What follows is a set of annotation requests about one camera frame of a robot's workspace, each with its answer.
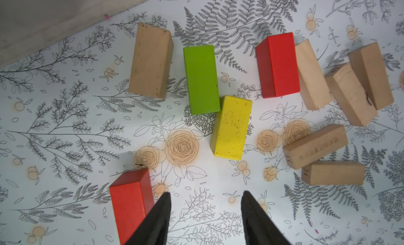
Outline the yellow wooden block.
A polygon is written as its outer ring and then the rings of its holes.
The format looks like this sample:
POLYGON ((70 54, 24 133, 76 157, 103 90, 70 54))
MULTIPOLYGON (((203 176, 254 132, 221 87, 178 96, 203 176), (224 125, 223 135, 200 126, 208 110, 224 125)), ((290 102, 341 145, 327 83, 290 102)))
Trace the yellow wooden block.
POLYGON ((249 125, 252 101, 225 95, 220 98, 210 147, 216 157, 240 161, 249 125))

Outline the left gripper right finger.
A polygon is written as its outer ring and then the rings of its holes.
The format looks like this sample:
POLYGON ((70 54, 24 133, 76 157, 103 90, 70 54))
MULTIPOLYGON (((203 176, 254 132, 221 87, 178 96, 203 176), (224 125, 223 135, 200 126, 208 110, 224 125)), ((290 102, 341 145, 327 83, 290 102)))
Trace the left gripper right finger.
POLYGON ((249 191, 244 191, 241 211, 247 245, 290 245, 249 191))

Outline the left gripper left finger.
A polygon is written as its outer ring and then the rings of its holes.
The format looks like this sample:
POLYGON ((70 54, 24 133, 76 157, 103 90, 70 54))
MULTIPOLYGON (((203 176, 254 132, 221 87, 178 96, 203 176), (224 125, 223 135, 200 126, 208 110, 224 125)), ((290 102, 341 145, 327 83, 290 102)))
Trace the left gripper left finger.
POLYGON ((164 192, 125 245, 165 245, 171 214, 171 196, 164 192))

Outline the green wooden block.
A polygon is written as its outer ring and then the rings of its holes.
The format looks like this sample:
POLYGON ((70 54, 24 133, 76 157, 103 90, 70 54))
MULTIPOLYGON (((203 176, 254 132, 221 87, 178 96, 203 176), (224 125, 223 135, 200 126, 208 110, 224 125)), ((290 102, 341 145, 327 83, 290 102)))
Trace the green wooden block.
POLYGON ((185 47, 183 51, 191 114, 220 111, 214 47, 185 47))

